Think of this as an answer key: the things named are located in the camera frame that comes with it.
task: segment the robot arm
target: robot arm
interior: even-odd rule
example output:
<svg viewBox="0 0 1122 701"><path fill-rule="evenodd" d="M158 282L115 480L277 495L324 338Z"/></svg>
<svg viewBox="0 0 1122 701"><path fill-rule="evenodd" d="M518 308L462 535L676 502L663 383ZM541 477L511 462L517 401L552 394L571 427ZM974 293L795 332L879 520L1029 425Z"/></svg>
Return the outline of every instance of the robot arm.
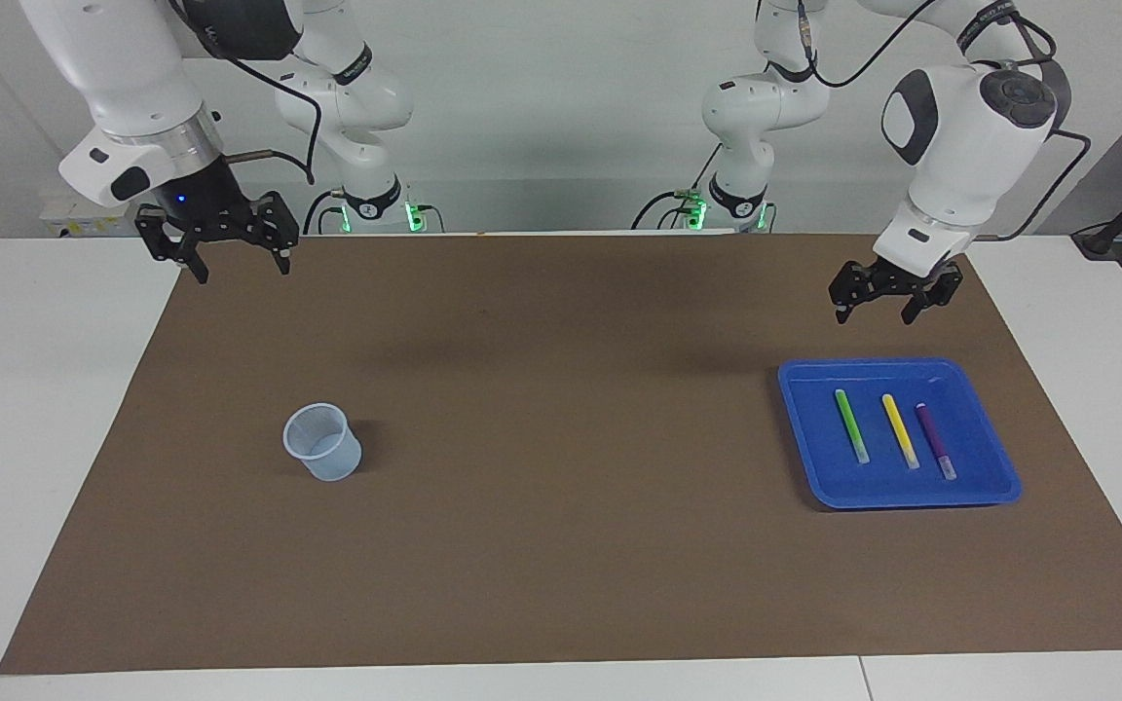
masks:
<svg viewBox="0 0 1122 701"><path fill-rule="evenodd" d="M910 297L904 323L947 305L963 280L951 259L976 239L1067 112L1067 79L1029 39L1015 4L983 2L948 0L917 17L951 34L972 63L910 72L886 101L882 133L917 174L874 243L876 261L848 261L830 284L838 323L886 294ZM918 8L918 0L859 3L895 17Z"/></svg>
<svg viewBox="0 0 1122 701"><path fill-rule="evenodd" d="M127 203L151 191L135 225L157 261L209 276L196 248L245 240L266 248L282 274L297 245L297 219L276 192L241 194L201 94L151 0L19 0L49 57L89 103L94 128L58 166L94 203ZM171 239L164 224L177 228Z"/></svg>
<svg viewBox="0 0 1122 701"><path fill-rule="evenodd" d="M806 0L811 31L827 0ZM794 0L767 0L756 18L756 48L770 62L761 74L732 77L705 95L703 119L720 139L708 181L709 221L745 231L756 222L773 173L773 146L764 135L819 119L829 89L807 75Z"/></svg>
<svg viewBox="0 0 1122 701"><path fill-rule="evenodd" d="M182 0L203 44L237 58L304 65L280 79L321 108L316 139L337 159L340 195L368 222L405 221L402 183L371 132L410 122L414 100L402 81L374 61L348 0ZM314 128L311 103L276 93L280 116L298 131Z"/></svg>
<svg viewBox="0 0 1122 701"><path fill-rule="evenodd" d="M374 62L347 0L304 0L303 31L295 48L306 66L284 76L284 84L323 108L318 141L337 159L342 196L366 222L405 221L401 178L388 164L387 148L374 131L410 122L414 100L396 75ZM288 93L276 105L295 129L309 131L311 108Z"/></svg>

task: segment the white table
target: white table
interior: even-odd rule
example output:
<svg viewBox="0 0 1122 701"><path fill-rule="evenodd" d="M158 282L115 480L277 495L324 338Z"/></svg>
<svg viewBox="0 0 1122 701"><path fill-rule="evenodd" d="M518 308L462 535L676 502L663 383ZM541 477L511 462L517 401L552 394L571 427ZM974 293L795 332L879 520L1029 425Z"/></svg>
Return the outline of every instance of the white table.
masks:
<svg viewBox="0 0 1122 701"><path fill-rule="evenodd" d="M1064 239L971 258L1122 519L1122 271ZM0 240L0 657L175 275L138 240ZM37 675L0 698L1104 701L1122 652Z"/></svg>

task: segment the clear plastic cup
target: clear plastic cup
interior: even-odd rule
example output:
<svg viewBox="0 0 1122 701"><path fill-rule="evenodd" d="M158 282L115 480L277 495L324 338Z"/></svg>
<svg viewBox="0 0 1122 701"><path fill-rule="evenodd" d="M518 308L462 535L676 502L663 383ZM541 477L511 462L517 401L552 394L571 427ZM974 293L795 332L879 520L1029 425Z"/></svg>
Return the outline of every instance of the clear plastic cup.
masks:
<svg viewBox="0 0 1122 701"><path fill-rule="evenodd" d="M347 478L361 462L361 444L349 430L343 412L333 404L297 409L284 425L284 450L323 482Z"/></svg>

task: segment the blue tray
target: blue tray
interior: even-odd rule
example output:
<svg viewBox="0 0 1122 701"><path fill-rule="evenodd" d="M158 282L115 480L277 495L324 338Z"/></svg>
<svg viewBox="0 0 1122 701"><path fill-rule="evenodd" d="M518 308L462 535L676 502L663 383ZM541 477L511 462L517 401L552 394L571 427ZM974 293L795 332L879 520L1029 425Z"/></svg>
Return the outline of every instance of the blue tray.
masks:
<svg viewBox="0 0 1122 701"><path fill-rule="evenodd" d="M1020 478L963 369L942 358L792 360L779 382L816 498L834 509L1005 505ZM861 465L834 390L846 391L872 461ZM893 395L920 469L909 470L882 407ZM916 407L925 403L958 479L945 480Z"/></svg>

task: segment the brown paper mat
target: brown paper mat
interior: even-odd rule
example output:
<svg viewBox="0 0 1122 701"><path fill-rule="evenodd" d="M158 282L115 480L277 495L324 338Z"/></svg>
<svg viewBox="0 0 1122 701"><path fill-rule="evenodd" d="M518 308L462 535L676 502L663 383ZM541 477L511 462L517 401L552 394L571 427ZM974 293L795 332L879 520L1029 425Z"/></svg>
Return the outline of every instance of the brown paper mat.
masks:
<svg viewBox="0 0 1122 701"><path fill-rule="evenodd" d="M1121 524L983 285L839 328L870 242L210 246L0 673L1122 648ZM825 511L775 372L858 356L957 360L1021 500ZM340 483L280 448L315 400Z"/></svg>

